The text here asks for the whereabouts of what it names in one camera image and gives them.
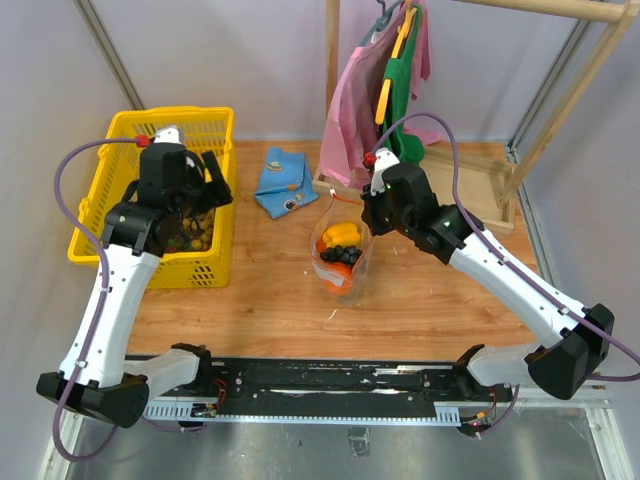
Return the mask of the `clear zip bag orange zipper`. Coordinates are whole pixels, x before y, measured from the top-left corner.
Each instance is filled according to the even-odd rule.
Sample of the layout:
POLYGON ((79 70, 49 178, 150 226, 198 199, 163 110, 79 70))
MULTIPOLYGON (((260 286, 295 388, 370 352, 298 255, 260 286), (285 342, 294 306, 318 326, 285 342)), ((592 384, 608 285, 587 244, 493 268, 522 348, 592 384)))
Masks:
POLYGON ((373 238, 362 212, 361 202, 332 190, 309 238, 316 276, 331 297, 347 304, 359 296, 373 253, 373 238))

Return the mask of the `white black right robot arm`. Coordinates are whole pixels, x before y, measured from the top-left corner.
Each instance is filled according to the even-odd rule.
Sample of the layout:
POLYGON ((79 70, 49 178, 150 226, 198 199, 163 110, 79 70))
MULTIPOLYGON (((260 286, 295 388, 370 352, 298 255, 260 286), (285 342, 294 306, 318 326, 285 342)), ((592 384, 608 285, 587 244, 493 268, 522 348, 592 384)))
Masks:
POLYGON ((474 400, 489 386, 531 380, 557 399, 571 399, 608 354, 613 313, 602 304, 587 308, 556 290, 476 217, 439 204, 420 167, 386 149, 367 156, 365 164, 373 175, 361 195, 362 218, 372 235, 396 231, 410 239, 481 284, 535 336, 529 344, 470 348, 452 377, 455 392, 474 400))

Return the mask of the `yellow bell pepper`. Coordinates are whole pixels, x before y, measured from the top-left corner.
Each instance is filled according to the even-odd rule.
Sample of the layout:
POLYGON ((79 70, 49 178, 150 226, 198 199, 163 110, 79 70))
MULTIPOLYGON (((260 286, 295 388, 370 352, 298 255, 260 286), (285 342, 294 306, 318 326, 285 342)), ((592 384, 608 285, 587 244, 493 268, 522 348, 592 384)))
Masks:
POLYGON ((333 248, 338 245, 359 246, 362 236, 359 227, 354 222, 341 222, 330 226, 322 235, 324 245, 327 248, 333 248))

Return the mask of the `black grape bunch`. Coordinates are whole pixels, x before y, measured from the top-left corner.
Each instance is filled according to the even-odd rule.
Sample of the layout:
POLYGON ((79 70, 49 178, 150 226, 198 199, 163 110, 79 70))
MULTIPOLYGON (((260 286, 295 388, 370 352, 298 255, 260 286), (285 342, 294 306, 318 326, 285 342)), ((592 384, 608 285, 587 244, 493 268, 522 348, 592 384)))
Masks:
POLYGON ((320 253, 320 259, 325 263, 339 263, 348 267, 353 267, 362 255, 362 250, 355 245, 336 245, 327 247, 320 253))

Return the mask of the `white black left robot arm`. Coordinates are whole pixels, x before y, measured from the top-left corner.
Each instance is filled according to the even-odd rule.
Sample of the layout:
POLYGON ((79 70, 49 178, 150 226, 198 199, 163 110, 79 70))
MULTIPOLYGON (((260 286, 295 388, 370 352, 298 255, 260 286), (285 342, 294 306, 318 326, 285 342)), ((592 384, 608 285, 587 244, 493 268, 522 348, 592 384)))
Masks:
POLYGON ((207 393, 210 352, 177 343, 167 353, 125 368, 126 348, 143 294, 183 220, 230 204, 231 188, 215 154, 155 139, 140 154, 139 177, 90 240, 99 268, 73 345, 59 368, 40 375, 36 391, 84 416, 129 428, 147 403, 179 387, 207 393))

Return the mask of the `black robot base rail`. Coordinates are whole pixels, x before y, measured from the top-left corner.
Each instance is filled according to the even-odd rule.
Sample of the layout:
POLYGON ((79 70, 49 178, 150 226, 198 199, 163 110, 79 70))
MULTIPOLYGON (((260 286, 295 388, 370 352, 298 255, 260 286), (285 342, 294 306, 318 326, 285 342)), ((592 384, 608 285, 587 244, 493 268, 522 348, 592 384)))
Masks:
POLYGON ((213 423, 454 427, 475 437, 512 399, 508 386, 461 387, 450 363, 219 357, 200 394, 173 387, 143 416, 184 430, 213 423))

